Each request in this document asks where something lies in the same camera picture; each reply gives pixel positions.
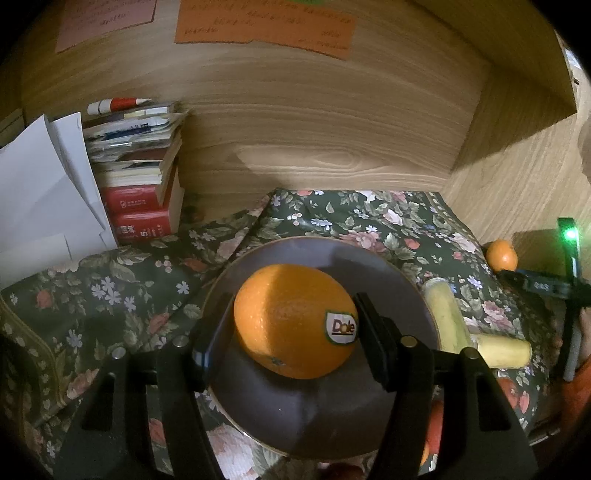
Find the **dark purple round plate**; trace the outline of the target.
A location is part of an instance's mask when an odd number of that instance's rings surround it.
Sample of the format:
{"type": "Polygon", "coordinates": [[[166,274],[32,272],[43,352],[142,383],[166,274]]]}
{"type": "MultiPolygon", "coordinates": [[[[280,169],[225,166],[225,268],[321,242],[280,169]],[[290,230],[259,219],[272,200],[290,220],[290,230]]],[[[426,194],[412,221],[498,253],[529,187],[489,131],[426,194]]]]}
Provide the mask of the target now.
{"type": "MultiPolygon", "coordinates": [[[[421,291],[400,269],[376,253],[327,237],[271,241],[231,262],[214,282],[204,314],[229,309],[256,270],[276,263],[318,268],[349,294],[368,294],[377,312],[404,335],[430,348],[439,334],[421,291]]],[[[324,377],[296,380],[249,358],[231,332],[217,356],[208,391],[223,415],[243,434],[281,454],[321,461],[342,460],[377,450],[394,403],[374,380],[362,348],[324,377]]]]}

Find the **red white marker pen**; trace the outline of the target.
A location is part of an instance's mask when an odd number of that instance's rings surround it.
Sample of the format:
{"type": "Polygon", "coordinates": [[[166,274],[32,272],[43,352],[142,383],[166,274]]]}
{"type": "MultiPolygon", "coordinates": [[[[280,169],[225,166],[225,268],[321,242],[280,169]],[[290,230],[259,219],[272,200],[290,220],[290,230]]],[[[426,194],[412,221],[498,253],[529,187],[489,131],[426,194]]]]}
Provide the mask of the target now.
{"type": "Polygon", "coordinates": [[[93,102],[87,106],[87,114],[100,116],[141,106],[150,102],[145,98],[110,98],[93,102]]]}

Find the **red thick book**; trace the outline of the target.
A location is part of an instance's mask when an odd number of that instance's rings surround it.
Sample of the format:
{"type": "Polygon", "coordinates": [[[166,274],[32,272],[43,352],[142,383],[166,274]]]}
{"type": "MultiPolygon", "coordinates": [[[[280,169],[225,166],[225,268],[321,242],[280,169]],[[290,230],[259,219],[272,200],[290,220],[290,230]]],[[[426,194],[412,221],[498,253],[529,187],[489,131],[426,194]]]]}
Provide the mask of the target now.
{"type": "Polygon", "coordinates": [[[156,209],[164,203],[176,158],[97,175],[105,208],[111,213],[156,209]]]}
{"type": "Polygon", "coordinates": [[[111,213],[107,210],[118,241],[130,243],[176,233],[183,198],[184,189],[180,185],[178,173],[174,172],[161,207],[121,213],[111,213]]]}

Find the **red thick book lower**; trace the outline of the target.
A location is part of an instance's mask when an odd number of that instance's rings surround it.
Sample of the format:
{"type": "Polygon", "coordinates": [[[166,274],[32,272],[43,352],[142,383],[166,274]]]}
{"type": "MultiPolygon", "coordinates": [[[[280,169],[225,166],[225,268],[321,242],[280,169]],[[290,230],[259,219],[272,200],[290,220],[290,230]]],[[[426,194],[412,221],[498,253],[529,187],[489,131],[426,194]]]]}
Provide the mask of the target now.
{"type": "Polygon", "coordinates": [[[161,207],[121,213],[111,213],[107,210],[118,241],[130,243],[176,233],[183,198],[184,189],[180,185],[178,173],[174,172],[161,207]]]}

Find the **stack of papers and booklets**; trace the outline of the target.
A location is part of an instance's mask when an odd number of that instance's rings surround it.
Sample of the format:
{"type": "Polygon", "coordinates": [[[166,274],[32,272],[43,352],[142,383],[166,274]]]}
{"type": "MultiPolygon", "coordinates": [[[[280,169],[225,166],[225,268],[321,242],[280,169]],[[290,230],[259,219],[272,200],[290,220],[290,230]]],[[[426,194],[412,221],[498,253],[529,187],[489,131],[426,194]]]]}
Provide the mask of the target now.
{"type": "Polygon", "coordinates": [[[86,120],[82,133],[91,166],[109,171],[137,163],[161,164],[180,145],[187,116],[187,110],[171,102],[86,120]]]}

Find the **orange sticky note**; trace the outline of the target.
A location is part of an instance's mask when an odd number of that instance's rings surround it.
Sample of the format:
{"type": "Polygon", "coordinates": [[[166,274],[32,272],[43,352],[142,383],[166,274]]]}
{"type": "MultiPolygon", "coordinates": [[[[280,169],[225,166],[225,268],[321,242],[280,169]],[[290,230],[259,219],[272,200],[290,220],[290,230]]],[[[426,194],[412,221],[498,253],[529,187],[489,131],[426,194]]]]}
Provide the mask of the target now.
{"type": "Polygon", "coordinates": [[[356,18],[294,1],[182,1],[174,41],[266,42],[332,58],[349,57],[356,18]]]}

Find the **red thick book upper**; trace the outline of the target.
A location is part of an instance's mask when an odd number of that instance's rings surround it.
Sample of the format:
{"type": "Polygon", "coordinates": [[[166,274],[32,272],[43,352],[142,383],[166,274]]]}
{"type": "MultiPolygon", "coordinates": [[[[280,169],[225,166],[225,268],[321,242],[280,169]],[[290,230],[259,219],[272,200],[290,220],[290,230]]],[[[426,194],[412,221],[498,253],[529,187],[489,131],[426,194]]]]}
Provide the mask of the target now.
{"type": "Polygon", "coordinates": [[[176,158],[97,175],[105,208],[111,213],[156,209],[164,203],[176,158]]]}

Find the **floral dark green cloth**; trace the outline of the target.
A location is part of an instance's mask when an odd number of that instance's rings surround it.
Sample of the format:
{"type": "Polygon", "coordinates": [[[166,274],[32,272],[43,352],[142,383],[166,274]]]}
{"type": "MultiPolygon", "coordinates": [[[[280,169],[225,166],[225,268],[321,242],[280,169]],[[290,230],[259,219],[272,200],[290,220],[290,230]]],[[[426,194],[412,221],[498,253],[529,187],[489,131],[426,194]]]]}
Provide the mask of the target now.
{"type": "Polygon", "coordinates": [[[529,341],[531,362],[497,376],[523,428],[533,426],[549,391],[543,312],[501,284],[439,194],[277,189],[228,219],[54,267],[2,292],[1,409],[43,470],[54,468],[81,395],[109,353],[151,351],[187,332],[226,264],[304,235],[380,254],[416,284],[443,278],[471,331],[529,341]]]}

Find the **pink sticky note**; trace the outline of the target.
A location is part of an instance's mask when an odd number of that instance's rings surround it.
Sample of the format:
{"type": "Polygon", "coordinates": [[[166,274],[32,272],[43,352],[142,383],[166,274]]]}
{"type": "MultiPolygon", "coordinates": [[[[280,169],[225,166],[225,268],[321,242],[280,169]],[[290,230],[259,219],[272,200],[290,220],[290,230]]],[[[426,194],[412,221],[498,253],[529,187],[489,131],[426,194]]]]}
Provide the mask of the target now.
{"type": "Polygon", "coordinates": [[[150,23],[155,7],[155,0],[66,1],[55,52],[112,31],[150,23]]]}

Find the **large orange with Dole sticker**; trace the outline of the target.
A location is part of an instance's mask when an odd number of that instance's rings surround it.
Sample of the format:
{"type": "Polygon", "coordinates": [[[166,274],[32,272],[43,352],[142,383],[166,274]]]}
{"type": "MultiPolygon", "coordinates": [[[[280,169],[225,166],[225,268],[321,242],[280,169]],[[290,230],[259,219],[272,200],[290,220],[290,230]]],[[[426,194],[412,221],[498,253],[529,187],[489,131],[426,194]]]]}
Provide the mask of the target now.
{"type": "Polygon", "coordinates": [[[235,296],[233,318],[245,353],[291,379],[328,375],[356,348],[352,297],[331,275],[307,266],[273,264],[254,272],[235,296]]]}

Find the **small mandarin orange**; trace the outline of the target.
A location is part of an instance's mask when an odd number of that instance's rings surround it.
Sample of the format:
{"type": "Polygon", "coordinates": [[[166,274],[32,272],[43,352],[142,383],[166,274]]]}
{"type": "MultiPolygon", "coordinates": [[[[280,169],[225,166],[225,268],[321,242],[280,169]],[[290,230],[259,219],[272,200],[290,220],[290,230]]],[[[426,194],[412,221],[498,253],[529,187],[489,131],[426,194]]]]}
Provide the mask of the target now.
{"type": "Polygon", "coordinates": [[[495,272],[515,271],[518,267],[518,255],[507,240],[499,239],[491,242],[486,251],[486,259],[495,272]]]}

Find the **white paper sheets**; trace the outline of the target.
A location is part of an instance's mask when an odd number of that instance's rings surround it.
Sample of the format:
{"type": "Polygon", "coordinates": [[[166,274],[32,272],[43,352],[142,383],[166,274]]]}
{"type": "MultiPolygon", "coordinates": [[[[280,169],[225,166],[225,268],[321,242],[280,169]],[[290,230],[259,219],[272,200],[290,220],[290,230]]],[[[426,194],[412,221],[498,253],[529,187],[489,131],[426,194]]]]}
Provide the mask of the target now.
{"type": "Polygon", "coordinates": [[[40,116],[1,149],[1,286],[116,247],[81,114],[40,116]]]}

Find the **yellow sugarcane piece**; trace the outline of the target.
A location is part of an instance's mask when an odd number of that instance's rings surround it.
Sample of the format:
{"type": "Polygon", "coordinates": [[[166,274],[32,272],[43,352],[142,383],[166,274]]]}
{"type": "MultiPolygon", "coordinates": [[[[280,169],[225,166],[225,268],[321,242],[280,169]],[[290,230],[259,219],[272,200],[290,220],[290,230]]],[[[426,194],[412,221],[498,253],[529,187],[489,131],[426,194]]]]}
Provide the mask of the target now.
{"type": "Polygon", "coordinates": [[[449,283],[442,278],[428,280],[422,288],[425,302],[436,325],[440,350],[459,354],[472,347],[472,339],[449,283]]]}
{"type": "Polygon", "coordinates": [[[471,338],[492,369],[521,369],[531,361],[532,346],[526,340],[491,334],[472,334],[471,338]]]}

